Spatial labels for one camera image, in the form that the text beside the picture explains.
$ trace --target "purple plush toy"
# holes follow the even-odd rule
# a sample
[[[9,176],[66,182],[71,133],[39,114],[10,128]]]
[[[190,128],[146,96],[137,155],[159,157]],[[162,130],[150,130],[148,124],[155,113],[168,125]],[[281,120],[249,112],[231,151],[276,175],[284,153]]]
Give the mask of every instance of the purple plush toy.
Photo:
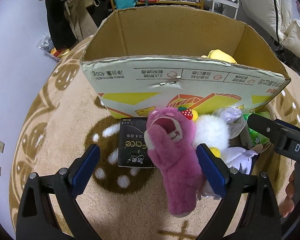
[[[148,155],[160,169],[171,215],[184,217],[196,207],[196,192],[204,181],[191,146],[195,124],[177,108],[153,110],[147,120]]]

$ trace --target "black garment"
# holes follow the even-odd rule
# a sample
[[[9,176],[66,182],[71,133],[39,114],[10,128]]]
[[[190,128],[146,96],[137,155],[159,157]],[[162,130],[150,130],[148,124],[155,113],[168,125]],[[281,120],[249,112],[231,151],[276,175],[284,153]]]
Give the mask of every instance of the black garment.
[[[77,41],[69,22],[64,16],[64,3],[61,0],[45,0],[49,33],[56,50],[69,49]]]

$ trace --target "green package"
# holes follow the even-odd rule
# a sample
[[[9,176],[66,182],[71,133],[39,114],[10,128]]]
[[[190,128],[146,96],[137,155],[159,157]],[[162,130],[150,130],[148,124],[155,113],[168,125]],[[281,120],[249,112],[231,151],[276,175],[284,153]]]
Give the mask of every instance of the green package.
[[[249,115],[251,115],[251,114],[252,113],[243,114],[243,118],[247,121]],[[268,112],[261,112],[261,113],[256,113],[256,114],[270,119],[270,114]],[[268,137],[256,132],[255,130],[252,130],[252,129],[249,128],[249,133],[250,133],[250,137],[251,137],[253,146],[255,146],[257,144],[263,144],[264,145],[264,144],[267,144],[267,143],[270,142]]]

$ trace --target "finger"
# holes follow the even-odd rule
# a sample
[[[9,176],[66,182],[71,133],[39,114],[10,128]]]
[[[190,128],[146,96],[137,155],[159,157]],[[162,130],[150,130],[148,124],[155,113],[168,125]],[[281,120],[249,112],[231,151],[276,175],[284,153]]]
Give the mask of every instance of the finger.
[[[294,209],[294,202],[292,199],[290,199],[288,196],[286,196],[286,199],[284,200],[283,207],[282,207],[282,215],[283,217],[287,217],[287,215],[292,212]]]
[[[294,181],[294,171],[291,173],[290,177],[289,177],[289,182]]]
[[[289,182],[289,184],[286,187],[286,194],[289,198],[292,198],[295,192],[295,188],[293,185],[293,182]]]

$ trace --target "beige fleece blanket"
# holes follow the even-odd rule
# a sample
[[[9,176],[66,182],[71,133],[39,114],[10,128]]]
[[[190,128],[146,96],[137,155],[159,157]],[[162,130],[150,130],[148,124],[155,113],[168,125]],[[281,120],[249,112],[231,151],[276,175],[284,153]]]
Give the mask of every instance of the beige fleece blanket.
[[[16,226],[24,185],[32,171],[40,176],[54,174],[68,167],[91,143],[97,143],[101,160],[77,202],[103,240],[195,239],[219,201],[204,198],[190,215],[175,218],[168,213],[159,170],[117,167],[119,121],[103,107],[79,67],[90,40],[88,37],[80,42],[57,65],[26,116],[10,177],[13,226]],[[268,104],[267,110],[273,118],[300,127],[300,77],[286,68],[292,82]],[[292,170],[290,159],[268,149],[261,154],[253,172],[268,172],[281,204]],[[55,196],[52,203],[62,230],[71,234]],[[235,230],[244,203],[245,196],[242,196],[227,234]]]

